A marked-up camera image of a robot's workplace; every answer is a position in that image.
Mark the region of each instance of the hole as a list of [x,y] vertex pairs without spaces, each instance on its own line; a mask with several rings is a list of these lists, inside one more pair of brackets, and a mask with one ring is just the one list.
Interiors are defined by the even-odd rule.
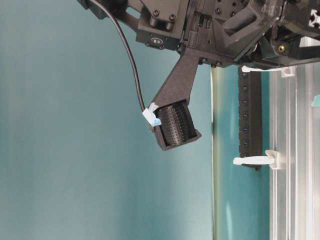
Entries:
[[139,19],[140,16],[141,16],[140,12],[138,12],[137,10],[135,10],[135,9],[132,8],[132,7],[128,7],[128,8],[126,9],[126,12],[127,12],[128,14],[134,16],[136,19]]

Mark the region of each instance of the small label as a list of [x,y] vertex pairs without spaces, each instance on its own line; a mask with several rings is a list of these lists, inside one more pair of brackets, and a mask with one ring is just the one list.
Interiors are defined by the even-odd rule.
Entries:
[[157,45],[162,45],[164,43],[164,41],[162,39],[157,38],[157,37],[151,38],[151,42],[154,44],[157,44]]

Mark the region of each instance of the white plastic clip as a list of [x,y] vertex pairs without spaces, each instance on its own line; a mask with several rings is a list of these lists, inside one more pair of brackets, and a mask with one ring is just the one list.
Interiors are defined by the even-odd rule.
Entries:
[[266,150],[267,156],[250,156],[250,157],[235,157],[233,164],[235,165],[269,165],[271,169],[279,169],[279,153],[273,150]]
[[242,72],[250,73],[250,72],[277,72],[281,71],[282,78],[289,78],[294,77],[296,75],[296,67],[295,66],[288,66],[288,67],[281,67],[281,68],[274,68],[269,70],[262,70],[260,68],[251,68],[247,66],[242,67]]
[[156,117],[154,114],[154,111],[158,109],[158,105],[156,105],[154,102],[150,104],[149,108],[146,108],[143,112],[142,115],[144,118],[148,121],[148,123],[152,126],[160,126],[161,121],[159,118]]

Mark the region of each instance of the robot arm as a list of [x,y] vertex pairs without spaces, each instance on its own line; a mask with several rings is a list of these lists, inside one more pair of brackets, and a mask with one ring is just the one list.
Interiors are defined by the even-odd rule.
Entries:
[[[274,69],[320,62],[318,0],[98,0],[136,32],[136,41],[177,51],[180,59],[153,102],[162,125],[152,128],[163,150],[197,140],[188,110],[199,64]],[[107,15],[90,0],[78,0],[98,19]],[[133,8],[140,18],[127,13]]]

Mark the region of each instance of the white tape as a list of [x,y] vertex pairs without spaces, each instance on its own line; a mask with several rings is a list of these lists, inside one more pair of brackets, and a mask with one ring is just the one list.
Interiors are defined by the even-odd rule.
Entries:
[[142,115],[144,118],[148,121],[148,123],[152,126],[160,126],[161,121],[159,118],[156,117],[154,114],[154,111],[158,109],[159,106],[157,106],[154,102],[150,104],[149,108],[146,108],[143,112]]

